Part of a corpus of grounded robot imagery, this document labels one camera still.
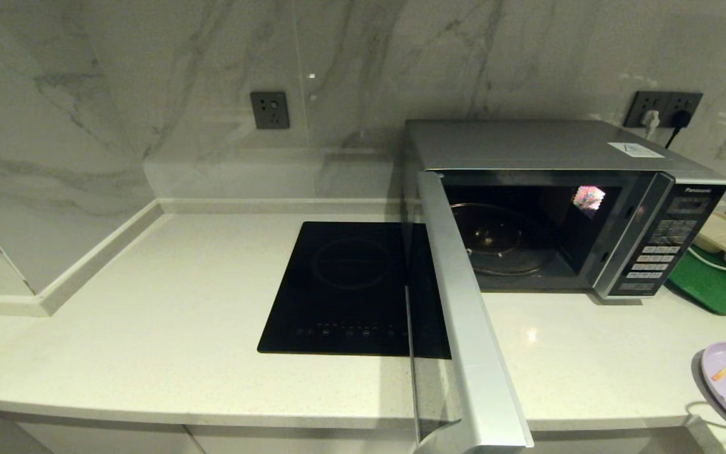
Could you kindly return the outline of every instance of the black induction cooktop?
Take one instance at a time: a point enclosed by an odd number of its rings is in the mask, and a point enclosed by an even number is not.
[[[449,358],[427,234],[416,227],[407,264],[402,224],[305,222],[257,351],[409,356],[410,288],[415,356]]]

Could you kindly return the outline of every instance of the microwave door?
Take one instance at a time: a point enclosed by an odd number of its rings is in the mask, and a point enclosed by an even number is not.
[[[533,446],[531,432],[484,307],[441,176],[417,173],[418,198],[408,207],[407,224],[424,223],[441,302],[448,359],[414,356],[417,454],[510,453]],[[411,243],[420,241],[412,236]],[[408,288],[408,305],[415,295]],[[418,333],[412,327],[410,336]]]

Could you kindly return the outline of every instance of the microwave oven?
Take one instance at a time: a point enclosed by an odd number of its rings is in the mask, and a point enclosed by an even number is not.
[[[654,296],[726,191],[600,121],[409,120],[398,167],[406,253],[421,232],[452,356],[412,357],[418,452],[533,444],[482,291]],[[415,320],[426,291],[406,293]]]

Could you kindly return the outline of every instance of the quartz countertop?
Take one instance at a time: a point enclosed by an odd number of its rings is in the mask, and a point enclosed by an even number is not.
[[[49,318],[0,316],[0,410],[137,422],[412,428],[405,358],[256,351],[303,221],[165,214]],[[642,305],[485,293],[533,431],[726,422],[691,374],[726,317],[663,288]]]

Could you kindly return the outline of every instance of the electrical socket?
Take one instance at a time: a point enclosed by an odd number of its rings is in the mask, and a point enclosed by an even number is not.
[[[684,110],[693,116],[700,100],[702,100],[701,93],[638,91],[631,102],[623,126],[643,127],[643,115],[654,110],[660,112],[660,126],[658,127],[674,127],[674,114]]]
[[[251,108],[257,129],[288,129],[291,126],[283,91],[254,91],[251,93]]]

